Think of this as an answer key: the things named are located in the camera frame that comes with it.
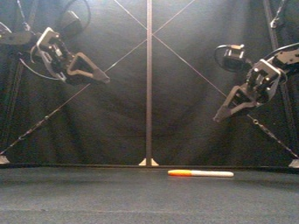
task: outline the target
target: dark gray floor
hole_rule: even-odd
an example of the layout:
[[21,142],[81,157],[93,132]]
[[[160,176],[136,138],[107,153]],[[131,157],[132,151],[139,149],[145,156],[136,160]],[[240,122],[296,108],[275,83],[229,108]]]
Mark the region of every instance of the dark gray floor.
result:
[[298,174],[233,171],[0,169],[0,223],[299,223]]

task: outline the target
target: black backdrop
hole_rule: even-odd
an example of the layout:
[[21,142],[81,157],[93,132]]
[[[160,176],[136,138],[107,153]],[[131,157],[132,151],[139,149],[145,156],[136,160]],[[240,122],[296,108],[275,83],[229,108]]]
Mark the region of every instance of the black backdrop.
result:
[[[28,20],[33,2],[21,1]],[[48,26],[55,28],[67,2],[39,1],[35,32],[43,32]],[[280,45],[298,41],[298,23],[290,17],[296,14],[298,1],[290,2],[287,25],[278,33]],[[111,82],[84,89],[5,153],[9,161],[137,165],[145,157],[153,157],[159,165],[288,165],[291,157],[284,148],[247,116],[221,123],[212,121],[225,99],[223,94],[245,79],[244,74],[228,73],[217,67],[213,49],[224,44],[244,44],[247,56],[255,62],[272,51],[263,1],[159,0],[149,5],[152,15],[147,13],[145,0],[88,0],[88,3],[92,15],[88,28],[79,36],[65,39],[65,44],[72,52],[89,56]],[[279,2],[271,3],[275,11]],[[1,0],[1,5],[1,21],[12,30],[20,30],[16,4]],[[85,23],[83,1],[75,2],[69,9]],[[145,41],[148,18],[151,45]],[[85,87],[45,80],[24,69],[20,87],[12,88],[19,77],[17,60],[15,55],[7,55],[8,51],[3,50],[3,149]],[[43,66],[25,61],[47,74]],[[288,85],[298,125],[295,77]],[[12,94],[15,107],[9,103]],[[288,129],[279,91],[274,100],[251,115],[286,145],[296,146],[291,136],[298,133]]]

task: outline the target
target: metal rod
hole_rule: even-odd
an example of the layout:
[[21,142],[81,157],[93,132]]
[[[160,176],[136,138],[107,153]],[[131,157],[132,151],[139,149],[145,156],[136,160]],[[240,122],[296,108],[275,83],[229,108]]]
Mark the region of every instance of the metal rod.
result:
[[152,93],[153,93],[152,7],[153,7],[152,0],[147,0],[145,166],[152,166]]

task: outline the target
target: pole base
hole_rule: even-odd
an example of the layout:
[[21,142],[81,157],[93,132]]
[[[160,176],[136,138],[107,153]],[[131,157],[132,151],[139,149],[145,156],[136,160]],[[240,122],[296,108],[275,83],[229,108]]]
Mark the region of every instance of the pole base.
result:
[[299,159],[294,159],[292,163],[288,165],[288,167],[299,168]]
[[0,165],[9,164],[9,161],[5,156],[0,156]]

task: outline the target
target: diagonal cable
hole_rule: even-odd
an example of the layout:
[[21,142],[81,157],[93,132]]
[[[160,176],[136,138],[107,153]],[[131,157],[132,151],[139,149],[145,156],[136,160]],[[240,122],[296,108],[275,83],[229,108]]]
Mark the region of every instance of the diagonal cable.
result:
[[159,42],[167,47],[167,49],[175,54],[175,56],[181,60],[181,62],[192,69],[192,71],[213,86],[213,88],[227,97],[227,95],[220,91],[216,85],[205,78],[205,76],[196,70],[191,63],[179,55],[179,53],[153,35]]

